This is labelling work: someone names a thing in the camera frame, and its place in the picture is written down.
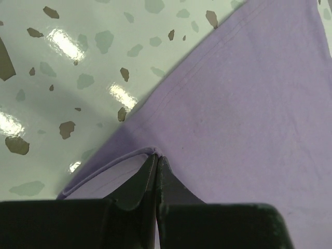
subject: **black plastic piece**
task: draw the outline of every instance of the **black plastic piece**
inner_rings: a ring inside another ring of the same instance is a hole
[[[110,200],[0,204],[0,248],[104,248]]]
[[[285,222],[266,204],[205,204],[151,155],[101,200],[0,203],[0,248],[293,249]]]
[[[159,159],[157,221],[161,249],[293,249],[284,220],[266,204],[204,204]]]

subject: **lavender cloth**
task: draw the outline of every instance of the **lavender cloth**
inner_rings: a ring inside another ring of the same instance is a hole
[[[296,248],[331,248],[331,77],[316,0],[248,0],[59,198],[125,159],[155,151],[203,201],[272,204]]]
[[[119,162],[96,175],[72,192],[66,199],[101,199],[137,173],[148,154],[140,154]]]

